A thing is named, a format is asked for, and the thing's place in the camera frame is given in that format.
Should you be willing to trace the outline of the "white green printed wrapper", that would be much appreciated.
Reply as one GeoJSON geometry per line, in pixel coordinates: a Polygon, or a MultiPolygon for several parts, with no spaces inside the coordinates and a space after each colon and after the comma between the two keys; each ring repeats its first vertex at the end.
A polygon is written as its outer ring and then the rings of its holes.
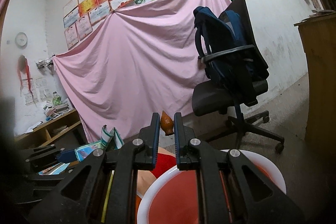
{"type": "Polygon", "coordinates": [[[114,127],[110,131],[107,129],[107,125],[101,128],[101,139],[93,143],[83,145],[75,149],[75,156],[78,161],[83,161],[90,153],[96,149],[102,149],[104,151],[117,150],[124,145],[124,141],[121,138],[119,132],[114,127]]]}

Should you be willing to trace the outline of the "orange brown fruit peel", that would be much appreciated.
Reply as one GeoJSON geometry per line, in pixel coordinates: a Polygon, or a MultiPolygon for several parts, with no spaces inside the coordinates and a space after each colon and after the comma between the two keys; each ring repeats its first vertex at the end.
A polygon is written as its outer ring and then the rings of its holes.
{"type": "Polygon", "coordinates": [[[174,134],[173,132],[174,122],[165,111],[162,112],[160,126],[166,136],[174,134]]]}

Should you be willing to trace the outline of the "blue illustrated book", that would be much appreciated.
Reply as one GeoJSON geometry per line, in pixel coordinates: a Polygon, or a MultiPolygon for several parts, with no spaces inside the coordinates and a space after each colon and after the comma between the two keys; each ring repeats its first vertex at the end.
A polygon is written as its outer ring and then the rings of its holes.
{"type": "Polygon", "coordinates": [[[51,167],[48,167],[48,168],[40,171],[38,174],[41,175],[41,176],[43,176],[43,175],[58,175],[58,174],[61,174],[63,171],[65,171],[68,166],[69,166],[69,163],[60,162],[58,164],[55,164],[51,167]]]}

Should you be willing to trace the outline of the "white rimmed red basin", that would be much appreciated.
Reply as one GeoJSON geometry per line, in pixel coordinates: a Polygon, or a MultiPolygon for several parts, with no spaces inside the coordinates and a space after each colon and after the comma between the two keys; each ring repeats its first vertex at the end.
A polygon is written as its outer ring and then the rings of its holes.
{"type": "Polygon", "coordinates": [[[198,223],[197,175],[170,168],[153,182],[139,204],[137,223],[198,223]]]}

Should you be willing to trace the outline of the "green candy jar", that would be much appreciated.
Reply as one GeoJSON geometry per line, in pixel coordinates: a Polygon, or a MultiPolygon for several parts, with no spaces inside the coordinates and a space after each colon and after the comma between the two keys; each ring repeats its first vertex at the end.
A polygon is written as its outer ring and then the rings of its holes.
{"type": "Polygon", "coordinates": [[[63,103],[62,97],[57,92],[53,92],[52,103],[54,106],[59,106],[63,103]]]}

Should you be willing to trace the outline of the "black office chair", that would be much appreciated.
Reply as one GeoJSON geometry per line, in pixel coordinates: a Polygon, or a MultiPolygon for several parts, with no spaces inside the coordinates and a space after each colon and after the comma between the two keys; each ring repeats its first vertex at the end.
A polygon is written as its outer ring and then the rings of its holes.
{"type": "Polygon", "coordinates": [[[236,115],[227,118],[225,131],[207,138],[206,142],[236,134],[235,147],[240,148],[245,134],[253,133],[277,141],[275,151],[281,154],[284,150],[284,137],[254,124],[257,120],[268,123],[269,111],[244,118],[240,107],[258,104],[258,96],[268,91],[269,77],[268,64],[256,44],[246,1],[233,0],[225,10],[240,15],[247,44],[198,58],[205,66],[208,81],[194,87],[191,101],[193,112],[197,117],[214,112],[226,115],[228,108],[234,107],[236,115]]]}

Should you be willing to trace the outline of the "pink hanging sheet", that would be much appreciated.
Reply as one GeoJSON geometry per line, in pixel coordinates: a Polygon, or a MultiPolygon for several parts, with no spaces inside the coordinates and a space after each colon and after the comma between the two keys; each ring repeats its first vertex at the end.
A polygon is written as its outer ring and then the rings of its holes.
{"type": "Polygon", "coordinates": [[[230,0],[155,0],[118,9],[83,42],[53,58],[86,138],[116,128],[129,138],[155,112],[192,113],[194,87],[206,80],[195,47],[193,11],[215,14],[230,0]]]}

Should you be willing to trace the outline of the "dark blue backpack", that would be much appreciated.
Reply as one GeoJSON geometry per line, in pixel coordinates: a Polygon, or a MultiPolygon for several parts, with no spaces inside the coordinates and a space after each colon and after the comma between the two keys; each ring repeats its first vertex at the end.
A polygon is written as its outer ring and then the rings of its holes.
{"type": "Polygon", "coordinates": [[[208,7],[199,6],[193,11],[195,46],[198,58],[231,50],[247,44],[240,15],[232,10],[223,11],[219,17],[208,7]]]}

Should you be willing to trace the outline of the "wooden cabinet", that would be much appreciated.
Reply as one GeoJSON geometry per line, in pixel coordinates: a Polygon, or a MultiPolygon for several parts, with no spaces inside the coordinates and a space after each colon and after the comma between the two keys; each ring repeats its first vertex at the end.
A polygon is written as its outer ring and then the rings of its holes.
{"type": "Polygon", "coordinates": [[[309,77],[305,141],[313,151],[335,157],[335,13],[308,18],[296,26],[309,77]]]}

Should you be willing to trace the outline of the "wooden wall shelf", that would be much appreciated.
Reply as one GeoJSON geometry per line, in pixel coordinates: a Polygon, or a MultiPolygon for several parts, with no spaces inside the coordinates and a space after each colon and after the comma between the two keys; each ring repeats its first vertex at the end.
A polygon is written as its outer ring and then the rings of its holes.
{"type": "Polygon", "coordinates": [[[15,137],[17,149],[44,147],[54,144],[65,134],[81,126],[81,120],[76,109],[56,117],[45,123],[41,123],[32,132],[15,137]]]}

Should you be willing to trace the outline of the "red tassel wall ornament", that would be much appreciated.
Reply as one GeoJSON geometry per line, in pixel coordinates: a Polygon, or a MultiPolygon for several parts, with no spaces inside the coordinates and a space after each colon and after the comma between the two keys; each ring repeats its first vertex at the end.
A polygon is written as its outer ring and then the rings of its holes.
{"type": "Polygon", "coordinates": [[[18,58],[17,73],[20,82],[20,91],[23,90],[23,80],[22,80],[22,73],[23,73],[26,75],[29,93],[31,94],[32,99],[34,99],[33,91],[31,88],[30,68],[28,65],[28,61],[24,55],[20,55],[18,58]]]}

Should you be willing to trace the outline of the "round wall clock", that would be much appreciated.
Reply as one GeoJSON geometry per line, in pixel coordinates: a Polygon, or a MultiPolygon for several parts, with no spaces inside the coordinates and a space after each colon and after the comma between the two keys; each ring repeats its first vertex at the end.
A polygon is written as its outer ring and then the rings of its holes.
{"type": "Polygon", "coordinates": [[[25,48],[28,43],[27,35],[24,32],[17,33],[15,37],[15,44],[19,48],[25,48]]]}

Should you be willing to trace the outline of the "row of wall certificates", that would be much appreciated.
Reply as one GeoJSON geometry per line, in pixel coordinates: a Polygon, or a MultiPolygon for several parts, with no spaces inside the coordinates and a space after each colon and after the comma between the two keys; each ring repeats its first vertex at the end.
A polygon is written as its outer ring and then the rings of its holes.
{"type": "Polygon", "coordinates": [[[110,13],[134,0],[70,0],[63,7],[67,48],[73,48],[93,31],[93,26],[110,13]]]}

